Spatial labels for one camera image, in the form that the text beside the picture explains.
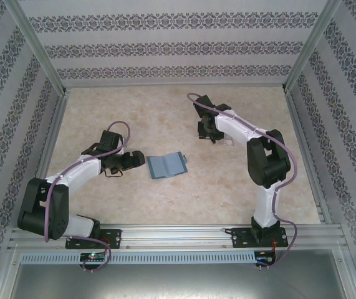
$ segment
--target beige marble floor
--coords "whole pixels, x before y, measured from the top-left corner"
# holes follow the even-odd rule
[[[101,223],[119,224],[248,224],[256,207],[257,186],[247,173],[246,148],[238,143],[212,145],[199,140],[199,120],[188,92],[207,94],[226,103],[251,123],[277,128],[298,162],[296,181],[282,190],[281,217],[299,224],[319,223],[282,88],[175,87],[74,88],[67,104],[49,173],[74,162],[98,142],[115,120],[132,129],[127,151],[145,156],[181,151],[188,173],[152,180],[147,164],[125,171],[122,178],[103,174],[70,198],[70,212]],[[125,127],[113,131],[126,136]]]

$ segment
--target enclosure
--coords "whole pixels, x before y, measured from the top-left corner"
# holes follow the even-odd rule
[[[276,267],[253,265],[271,247],[226,233],[252,226],[248,148],[199,139],[190,92],[293,152],[277,215],[297,227],[281,223]],[[125,151],[181,152],[187,173],[152,179],[146,161],[71,194],[71,214],[120,232],[109,265],[84,273],[92,250],[17,218],[32,178],[117,120]],[[146,296],[356,298],[356,0],[0,0],[0,298]]]

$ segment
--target patterned wallpaper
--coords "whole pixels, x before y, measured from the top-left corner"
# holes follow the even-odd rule
[[[333,220],[356,266],[356,1],[342,1],[292,90]]]
[[[0,0],[0,263],[24,188],[39,167],[57,99]]]
[[[25,0],[68,87],[283,83],[326,0]]]

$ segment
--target mounting plate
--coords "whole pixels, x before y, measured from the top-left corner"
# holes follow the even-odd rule
[[[101,229],[99,240],[108,243],[111,249],[119,249],[121,233],[120,229]],[[104,249],[104,246],[96,242],[67,238],[65,249]]]
[[[233,248],[256,248],[256,247],[272,247],[272,242],[275,240],[276,247],[287,247],[286,230],[280,228],[276,234],[271,237],[264,238],[260,243],[254,239],[251,234],[250,227],[235,227],[233,229],[225,229],[225,233],[232,236]]]

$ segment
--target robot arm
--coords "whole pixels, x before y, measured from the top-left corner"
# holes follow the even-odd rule
[[[115,154],[103,156],[100,159],[87,158],[108,153],[120,147],[123,137],[117,133],[103,131],[100,142],[94,143],[83,151],[77,161],[82,163],[65,173],[54,186],[49,213],[49,238],[57,240],[62,236],[76,235],[97,239],[100,223],[95,219],[69,214],[69,197],[82,185],[101,173],[114,175],[122,174],[131,168],[145,164],[142,152],[123,152],[123,148]],[[44,235],[45,207],[41,202],[46,201],[51,184],[60,173],[45,179],[34,178],[28,182],[18,217],[18,227],[35,234]]]
[[[215,143],[216,140],[223,139],[226,133],[247,147],[248,172],[254,183],[259,186],[257,207],[251,219],[252,233],[257,241],[268,237],[278,230],[280,225],[274,217],[272,202],[273,195],[276,193],[275,206],[277,206],[280,190],[276,191],[276,188],[286,179],[286,174],[291,167],[287,153],[266,137],[237,121],[239,116],[226,104],[216,107],[206,95],[199,97],[195,102],[229,114],[229,116],[219,114],[194,103],[201,118],[198,123],[200,139],[210,139]],[[277,130],[266,131],[256,128],[256,131],[265,133],[284,144],[283,137]]]

